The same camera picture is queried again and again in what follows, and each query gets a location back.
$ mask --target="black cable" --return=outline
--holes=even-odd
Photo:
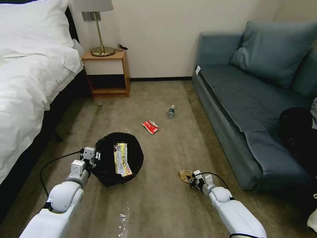
[[[250,238],[260,238],[260,237],[257,237],[257,236],[253,236],[253,235],[247,235],[247,234],[241,234],[241,233],[233,233],[229,236],[229,238],[231,237],[234,237],[234,236],[244,236],[244,237],[250,237]]]
[[[124,46],[121,45],[121,44],[118,44],[118,48],[120,48],[121,50],[117,50],[117,49],[115,49],[115,50],[116,50],[116,51],[119,51],[119,52],[121,52],[121,51],[123,51],[123,50],[128,50],[128,48],[124,47]]]
[[[212,172],[204,172],[204,173],[196,174],[195,176],[197,176],[197,175],[203,175],[203,174],[212,174],[212,175],[216,176],[217,178],[219,178],[219,179],[224,183],[226,189],[230,190],[230,189],[228,188],[226,182],[225,182],[219,175],[217,175],[217,174],[214,174],[214,173],[212,173]]]
[[[47,188],[46,188],[46,186],[45,186],[45,183],[44,183],[44,180],[43,180],[43,177],[42,177],[42,172],[43,172],[43,170],[44,170],[49,164],[51,164],[51,163],[53,163],[53,162],[55,162],[55,161],[57,161],[57,160],[59,160],[59,159],[65,158],[65,157],[67,157],[67,156],[70,156],[70,155],[73,155],[73,154],[78,154],[78,153],[80,153],[81,151],[82,151],[82,150],[79,150],[79,151],[76,151],[76,152],[73,152],[73,153],[70,153],[70,154],[67,154],[67,155],[63,155],[62,157],[59,157],[59,158],[57,158],[57,159],[54,159],[54,160],[48,162],[46,165],[43,166],[43,168],[42,168],[41,171],[40,171],[40,181],[41,181],[41,184],[42,184],[42,186],[43,186],[43,189],[44,189],[44,191],[45,191],[47,197],[49,197],[49,192],[47,191]]]

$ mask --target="beige carpet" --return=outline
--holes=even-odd
[[[166,112],[172,104],[177,106],[176,115],[168,120]],[[159,131],[150,135],[141,126],[145,120],[156,122]],[[38,179],[43,164],[80,147],[94,146],[111,132],[137,137],[144,153],[143,167],[132,181],[111,188],[91,176],[68,237],[229,237],[208,198],[180,181],[179,169],[222,176],[270,238],[316,237],[296,207],[240,189],[190,81],[136,82],[131,84],[130,98],[76,101],[58,131],[64,142],[48,144],[1,225],[0,237],[18,237],[44,205],[46,197]],[[49,190],[63,182],[76,158],[48,167]]]

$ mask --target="snack wrapper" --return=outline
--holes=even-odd
[[[127,144],[118,143],[114,147],[116,173],[121,174],[122,177],[131,175],[132,172],[128,164]]]
[[[148,132],[152,135],[158,131],[159,127],[153,121],[143,122],[142,125],[148,130]]]

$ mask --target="black bed frame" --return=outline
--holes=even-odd
[[[65,14],[68,18],[69,31],[72,38],[79,41],[69,8],[67,8]],[[55,129],[69,104],[74,98],[82,96],[89,96],[89,87],[83,70],[58,94],[51,103],[50,110],[45,111],[40,133],[35,137],[33,143],[21,154],[5,180],[0,184],[0,224],[5,218],[48,141],[54,134]]]

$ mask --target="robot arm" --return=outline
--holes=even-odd
[[[231,235],[248,235],[234,235],[236,238],[267,238],[258,219],[241,202],[235,200],[228,189],[217,187],[213,183],[212,175],[203,178],[200,171],[196,170],[193,176],[194,179],[190,179],[190,183],[209,197]]]
[[[45,206],[28,223],[20,238],[65,237],[69,221],[84,194],[90,170],[100,160],[100,155],[94,148],[86,147],[80,158],[71,164],[71,172],[66,181],[52,189]],[[228,189],[217,187],[211,175],[203,178],[197,170],[189,182],[209,197],[231,236],[267,237],[263,226],[252,213],[235,200]]]
[[[81,160],[72,162],[66,181],[52,189],[44,207],[28,223],[20,238],[65,237],[69,221],[84,195],[83,188],[95,159],[98,160],[95,149],[86,147]]]

